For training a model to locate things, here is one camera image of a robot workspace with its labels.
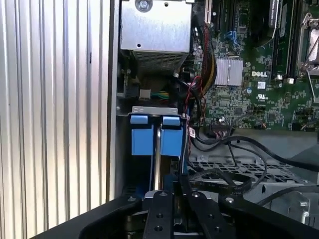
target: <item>blue connector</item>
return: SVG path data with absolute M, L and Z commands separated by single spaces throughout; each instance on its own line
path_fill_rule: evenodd
M 239 46 L 237 42 L 237 31 L 229 31 L 228 33 L 225 34 L 225 38 L 228 40 L 231 40 L 235 46 Z

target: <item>ventilation grille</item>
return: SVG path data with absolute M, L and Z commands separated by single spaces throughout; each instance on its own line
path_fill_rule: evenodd
M 138 60 L 139 70 L 147 72 L 173 72 L 180 67 L 187 54 L 157 53 L 157 52 L 134 52 Z
M 192 162 L 191 163 L 195 167 L 201 167 L 203 169 L 209 168 L 219 168 L 223 172 L 230 172 L 236 174 L 246 175 L 257 180 L 260 178 L 265 170 L 263 165 L 258 165 L 256 163 L 238 163 L 238 167 L 236 167 L 232 163 L 218 163 L 218 162 Z M 280 165 L 280 164 L 269 164 L 266 177 L 264 178 L 264 182 L 278 182 L 278 183 L 287 183 L 287 182 L 295 182 L 295 183 L 305 183 L 302 179 L 293 175 L 289 170 L 291 166 L 289 165 Z M 210 180 L 216 179 L 212 175 L 205 175 L 202 179 Z

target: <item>pcie slot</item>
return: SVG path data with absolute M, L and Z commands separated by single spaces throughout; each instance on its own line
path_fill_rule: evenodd
M 205 22 L 211 23 L 211 10 L 212 10 L 213 0 L 205 1 Z
M 296 76 L 297 58 L 298 58 L 298 46 L 299 46 L 299 34 L 302 18 L 303 0 L 295 0 L 293 6 L 293 14 L 291 17 L 291 30 L 288 49 L 287 60 L 287 73 L 289 77 Z
M 229 0 L 227 5 L 226 32 L 235 30 L 236 0 Z
M 224 0 L 214 1 L 212 11 L 215 12 L 216 15 L 213 14 L 212 21 L 214 23 L 215 32 L 221 31 L 221 20 L 223 15 L 223 8 L 224 8 Z

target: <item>capacitor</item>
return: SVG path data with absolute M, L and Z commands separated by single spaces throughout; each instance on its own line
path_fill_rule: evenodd
M 247 88 L 246 88 L 246 93 L 247 93 L 247 94 L 250 95 L 252 92 L 253 92 L 252 88 L 250 88 L 250 87 L 247 87 Z

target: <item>ribbed metal panel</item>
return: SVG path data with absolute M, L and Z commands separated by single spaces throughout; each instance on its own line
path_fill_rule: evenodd
M 0 239 L 108 199 L 109 21 L 109 0 L 0 0 Z

